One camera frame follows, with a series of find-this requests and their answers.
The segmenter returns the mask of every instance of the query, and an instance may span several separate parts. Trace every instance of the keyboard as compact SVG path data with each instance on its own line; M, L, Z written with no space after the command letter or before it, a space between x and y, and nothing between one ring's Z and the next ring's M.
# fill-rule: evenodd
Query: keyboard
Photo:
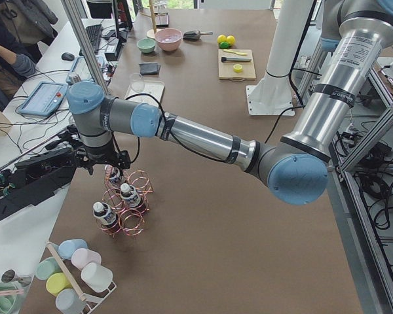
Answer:
M102 36L103 26L101 24L91 25L86 27L86 34L89 37L90 44L95 54L99 52L100 37Z

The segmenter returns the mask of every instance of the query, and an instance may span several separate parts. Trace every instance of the table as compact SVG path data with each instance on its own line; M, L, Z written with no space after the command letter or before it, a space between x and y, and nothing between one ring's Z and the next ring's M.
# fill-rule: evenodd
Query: table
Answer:
M166 90L162 105L195 122L243 139L264 141L276 117L249 116L245 82L217 77L220 33L253 50L264 75L275 20L268 10L170 10L170 27L213 31L175 52L145 56L135 42L151 28L139 16L111 83L123 97L138 63L157 61ZM283 117L271 141L291 130ZM136 139L117 134L135 154ZM50 240L81 237L102 255L117 289L95 313L361 313L327 194L295 207L257 179L159 139L141 139L133 170L146 170L155 192L137 238L115 239L96 227L92 204L103 193L103 169L78 170ZM45 282L34 280L22 313L59 313Z
M84 24L88 26L100 23L102 19L88 19L83 21ZM103 26L113 26L113 20L104 20ZM80 47L74 36L73 30L70 24L67 23L38 62L37 69L41 72L69 70L72 62L62 60L61 55L63 52L71 52L75 56L78 56L79 49ZM47 75L48 77L39 75L27 79L16 96L25 96L26 93L30 94L41 81L51 81L51 79L53 79L56 82L65 82L67 71L48 73ZM32 120L23 118L15 112L17 106L19 106L23 100L24 99L12 100L3 111L3 114L12 123L21 121L32 122ZM60 109L67 108L67 101L64 100ZM58 133L62 128L67 126L69 124L69 117L70 115L66 111L59 113L58 119L51 116L51 125L32 124L23 126L20 144L30 139L34 139L26 145L26 148L35 146L37 143ZM9 134L16 141L20 135L20 127L13 126ZM0 136L0 167L19 156L19 154L20 152L16 145L12 143L8 137ZM14 269L20 275L33 275L35 273L36 265L44 252L45 241L49 238L67 191L68 185L55 191L55 196L45 200L38 206L30 205L0 221L0 281L1 275L8 269Z

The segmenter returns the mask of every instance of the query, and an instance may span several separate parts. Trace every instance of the white table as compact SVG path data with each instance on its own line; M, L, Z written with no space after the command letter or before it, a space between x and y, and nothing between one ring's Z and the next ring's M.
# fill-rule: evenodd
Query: white table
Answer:
M102 22L101 19L84 20L84 25L89 26ZM103 27L107 27L103 33L110 29L113 20L104 20ZM37 64L40 72L53 70L70 70L72 61L64 61L61 55L64 52L70 52L75 56L79 55L80 46L74 36L71 25L67 23L56 37L52 45L44 53L43 57ZM55 72L47 74L56 82L65 82L67 71ZM27 79L15 96L29 95L41 81L50 81L44 75L38 75ZM31 122L16 113L16 108L24 99L15 99L11 101L3 114L12 122ZM68 104L65 99L60 109L67 109ZM69 124L68 111L58 114L58 123L51 125L27 125L22 126L22 134L20 136L20 126L13 126L9 131L9 135L16 141L20 136L20 144L26 141L45 135L41 139L36 139L27 143L26 148L35 146L45 138L50 137L59 132L64 126ZM57 122L53 116L50 122ZM8 161L20 155L16 145L11 142L8 137L0 136L0 167ZM0 221L0 281L2 274L9 269L14 269L20 275L33 275L39 260L45 249L45 242L51 233L55 224L58 213L60 212L62 203L68 191L68 186L56 191L56 195L40 203L38 206L28 206L19 212Z

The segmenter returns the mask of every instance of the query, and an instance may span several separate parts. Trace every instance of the brown tabletop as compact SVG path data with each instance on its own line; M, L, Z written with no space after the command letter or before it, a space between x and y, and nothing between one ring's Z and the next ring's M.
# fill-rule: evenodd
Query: brown tabletop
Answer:
M172 53L145 56L136 41L151 28L138 17L110 85L123 96L128 75L143 61L161 64L166 111L211 128L264 141L275 116L249 116L245 87L220 81L220 33L235 48L252 49L264 75L276 22L268 10L170 10L170 27L213 31ZM289 132L297 117L284 117L271 142ZM135 155L136 138L118 135ZM155 193L145 228L136 238L112 239L100 231L92 204L104 191L103 169L76 172L50 240L81 237L102 255L118 288L95 313L361 313L327 194L296 207L276 199L236 166L196 156L160 139L142 139L131 171L150 175ZM45 282L33 281L22 313L59 313Z

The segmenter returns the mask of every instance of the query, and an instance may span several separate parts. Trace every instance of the black mouse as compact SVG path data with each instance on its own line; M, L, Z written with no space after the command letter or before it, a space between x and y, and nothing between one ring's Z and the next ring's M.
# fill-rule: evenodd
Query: black mouse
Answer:
M65 61L73 61L74 60L74 54L70 54L69 52L64 52L61 55L61 59Z

